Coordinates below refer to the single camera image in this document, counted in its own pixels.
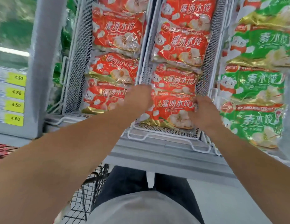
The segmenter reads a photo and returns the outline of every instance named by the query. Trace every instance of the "black metal grid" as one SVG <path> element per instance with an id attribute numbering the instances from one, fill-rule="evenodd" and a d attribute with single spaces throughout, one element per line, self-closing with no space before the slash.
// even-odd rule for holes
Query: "black metal grid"
<path id="1" fill-rule="evenodd" d="M 61 224 L 78 224 L 86 222 L 91 207 L 95 203 L 102 186 L 108 177 L 109 164 L 98 166 L 84 181 L 71 200 L 71 211 L 66 214 Z"/>

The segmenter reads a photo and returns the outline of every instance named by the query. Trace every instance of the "price tag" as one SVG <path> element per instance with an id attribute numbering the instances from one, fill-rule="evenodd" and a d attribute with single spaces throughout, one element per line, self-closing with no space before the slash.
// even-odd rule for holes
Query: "price tag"
<path id="1" fill-rule="evenodd" d="M 8 72 L 8 77 L 7 77 L 6 82 L 19 85 L 19 86 L 26 86 L 26 81 L 27 81 L 26 75 Z"/>
<path id="2" fill-rule="evenodd" d="M 4 122 L 7 124 L 22 127 L 24 125 L 24 117 L 19 116 L 18 114 L 6 113 Z"/>
<path id="3" fill-rule="evenodd" d="M 24 90 L 13 87 L 6 88 L 6 96 L 24 100 Z"/>
<path id="4" fill-rule="evenodd" d="M 7 111 L 23 113 L 24 112 L 24 102 L 6 100 L 4 109 Z"/>

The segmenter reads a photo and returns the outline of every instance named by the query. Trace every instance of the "shirt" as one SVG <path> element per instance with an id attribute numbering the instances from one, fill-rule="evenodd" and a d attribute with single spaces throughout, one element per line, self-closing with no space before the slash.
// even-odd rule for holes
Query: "shirt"
<path id="1" fill-rule="evenodd" d="M 200 224 L 183 206 L 157 191 L 126 194 L 102 203 L 87 224 Z"/>

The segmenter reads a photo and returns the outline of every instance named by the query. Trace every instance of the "jeans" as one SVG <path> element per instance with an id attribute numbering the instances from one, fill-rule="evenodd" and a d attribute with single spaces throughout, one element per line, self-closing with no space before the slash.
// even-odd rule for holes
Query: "jeans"
<path id="1" fill-rule="evenodd" d="M 120 166 L 113 168 L 91 210 L 118 196 L 149 190 L 158 191 L 171 198 L 204 224 L 194 193 L 185 178 L 156 173 L 154 187 L 149 189 L 146 171 Z"/>

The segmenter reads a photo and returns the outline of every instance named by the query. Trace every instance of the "person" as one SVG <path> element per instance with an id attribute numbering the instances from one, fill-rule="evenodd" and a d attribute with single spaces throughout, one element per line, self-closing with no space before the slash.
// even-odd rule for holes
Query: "person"
<path id="1" fill-rule="evenodd" d="M 148 85 L 134 86 L 123 106 L 48 133 L 1 160 L 0 223 L 52 223 L 122 132 L 151 107 L 150 92 Z M 261 210 L 273 223 L 290 223 L 290 168 L 227 129 L 208 97 L 194 102 L 192 122 L 215 143 Z M 186 181 L 179 186 L 157 174 L 150 191 L 144 181 L 144 172 L 116 167 L 89 216 L 93 223 L 204 223 Z M 129 194 L 122 195 L 124 187 Z"/>

